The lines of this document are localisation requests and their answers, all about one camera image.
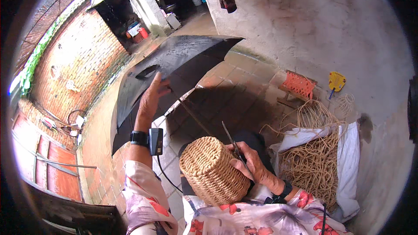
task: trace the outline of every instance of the red wooden door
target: red wooden door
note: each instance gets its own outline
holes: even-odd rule
[[[42,160],[75,165],[77,160],[73,151],[66,150],[21,113],[14,121],[12,135],[15,157],[22,177],[45,191],[82,201],[78,169]]]

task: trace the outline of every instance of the black umbrella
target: black umbrella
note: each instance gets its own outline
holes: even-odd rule
[[[133,130],[139,100],[157,71],[170,79],[174,93],[160,98],[154,119],[164,113],[243,38],[183,35],[166,39],[144,60],[129,69],[122,78],[118,101],[112,114],[112,155],[127,141]]]

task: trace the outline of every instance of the wristwatch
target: wristwatch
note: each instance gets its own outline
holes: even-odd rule
[[[132,131],[130,138],[131,144],[138,144],[144,147],[150,147],[150,139],[148,133]]]
[[[293,187],[287,180],[283,180],[285,182],[285,188],[283,189],[283,192],[280,195],[273,195],[272,203],[286,203],[285,197],[289,195],[289,193],[292,191]]]

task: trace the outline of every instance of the hand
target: hand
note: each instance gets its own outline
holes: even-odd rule
[[[251,171],[254,176],[253,180],[255,183],[260,183],[265,186],[270,186],[275,180],[277,180],[276,176],[274,176],[271,172],[269,172],[265,166],[263,165],[260,157],[258,156],[258,152],[256,150],[251,149],[245,142],[241,141],[237,143],[238,149],[245,156],[247,159],[247,167]],[[234,146],[232,144],[225,145],[225,147],[231,151],[234,150]],[[243,173],[247,178],[252,179],[251,175],[249,174],[247,168],[243,162],[239,159],[232,159],[230,164]]]
[[[157,72],[151,85],[141,97],[138,114],[135,121],[135,131],[147,132],[157,111],[158,100],[161,96],[171,92],[167,88],[169,80],[161,81],[162,74]]]

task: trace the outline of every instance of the white bucket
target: white bucket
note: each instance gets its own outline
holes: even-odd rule
[[[193,4],[197,7],[200,6],[202,4],[202,0],[192,0]]]

